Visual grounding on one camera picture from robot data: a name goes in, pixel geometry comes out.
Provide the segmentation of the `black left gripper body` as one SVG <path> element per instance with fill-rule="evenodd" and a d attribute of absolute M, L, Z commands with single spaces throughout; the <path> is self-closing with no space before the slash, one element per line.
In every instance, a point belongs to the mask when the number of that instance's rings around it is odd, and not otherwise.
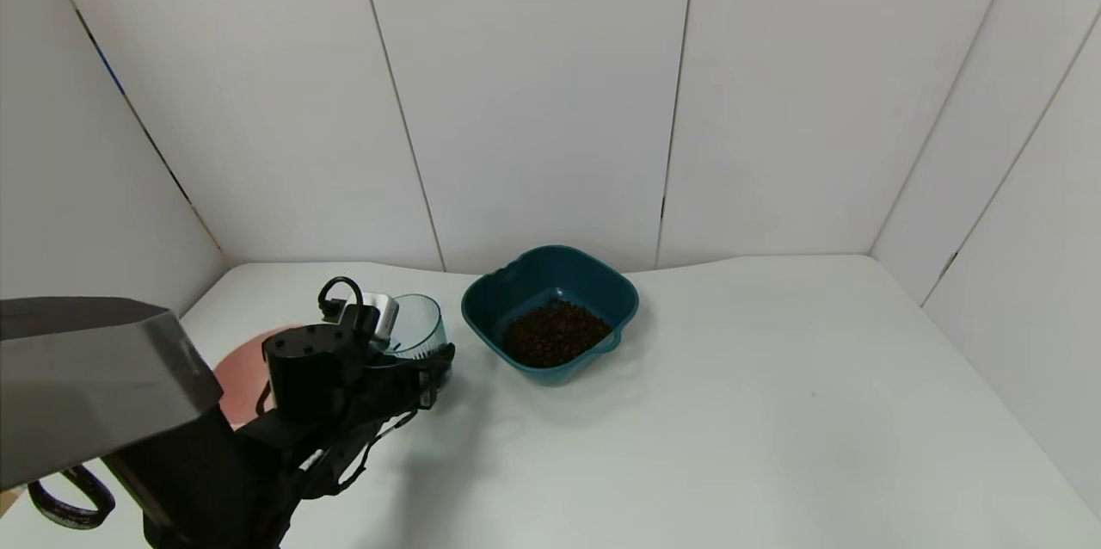
<path fill-rule="evenodd" d="M 366 367 L 363 396 L 377 410 L 428 410 L 438 397 L 438 374 L 427 358 L 388 360 Z"/>

